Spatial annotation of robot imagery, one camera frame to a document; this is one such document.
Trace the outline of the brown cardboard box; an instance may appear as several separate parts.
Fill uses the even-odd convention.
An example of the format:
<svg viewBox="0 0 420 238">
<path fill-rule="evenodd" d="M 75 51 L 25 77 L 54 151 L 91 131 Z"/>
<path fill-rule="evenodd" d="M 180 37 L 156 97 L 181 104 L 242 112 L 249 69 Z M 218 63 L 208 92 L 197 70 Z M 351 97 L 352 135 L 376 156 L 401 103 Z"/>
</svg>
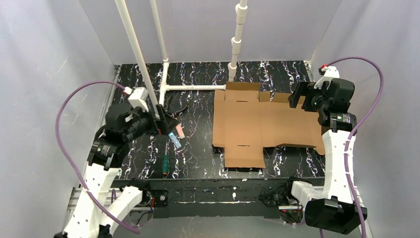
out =
<svg viewBox="0 0 420 238">
<path fill-rule="evenodd" d="M 316 112 L 290 108 L 288 93 L 260 91 L 259 83 L 227 82 L 214 93 L 212 144 L 224 149 L 226 168 L 265 168 L 263 150 L 325 147 Z"/>
</svg>

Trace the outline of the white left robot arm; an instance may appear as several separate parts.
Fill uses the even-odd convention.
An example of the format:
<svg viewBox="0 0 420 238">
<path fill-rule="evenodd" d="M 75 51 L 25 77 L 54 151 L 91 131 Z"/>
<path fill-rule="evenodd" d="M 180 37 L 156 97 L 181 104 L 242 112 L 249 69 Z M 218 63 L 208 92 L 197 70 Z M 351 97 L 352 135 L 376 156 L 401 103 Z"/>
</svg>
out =
<svg viewBox="0 0 420 238">
<path fill-rule="evenodd" d="M 111 105 L 105 116 L 105 124 L 95 135 L 85 174 L 82 175 L 60 136 L 59 124 L 65 106 L 66 103 L 63 103 L 56 116 L 55 135 L 61 151 L 80 180 L 82 190 L 68 223 L 54 237 L 112 238 L 119 227 L 139 234 L 139 226 L 124 222 L 124 218 L 142 202 L 153 207 L 150 183 L 132 179 L 109 207 L 105 207 L 107 196 L 129 153 L 129 143 L 142 135 L 171 135 L 178 120 L 162 105 L 157 106 L 158 119 L 140 106 L 126 103 Z"/>
</svg>

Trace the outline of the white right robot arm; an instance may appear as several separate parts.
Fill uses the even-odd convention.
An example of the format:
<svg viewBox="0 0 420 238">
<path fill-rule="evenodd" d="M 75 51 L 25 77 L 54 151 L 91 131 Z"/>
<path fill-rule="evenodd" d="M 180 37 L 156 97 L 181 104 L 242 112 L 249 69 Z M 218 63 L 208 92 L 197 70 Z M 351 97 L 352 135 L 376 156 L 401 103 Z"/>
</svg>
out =
<svg viewBox="0 0 420 238">
<path fill-rule="evenodd" d="M 348 112 L 355 86 L 333 78 L 321 84 L 299 82 L 288 97 L 296 108 L 304 96 L 302 109 L 317 112 L 325 147 L 325 177 L 322 191 L 308 181 L 290 177 L 288 196 L 295 199 L 304 213 L 306 225 L 347 235 L 362 224 L 368 211 L 355 196 L 351 168 L 357 118 Z"/>
</svg>

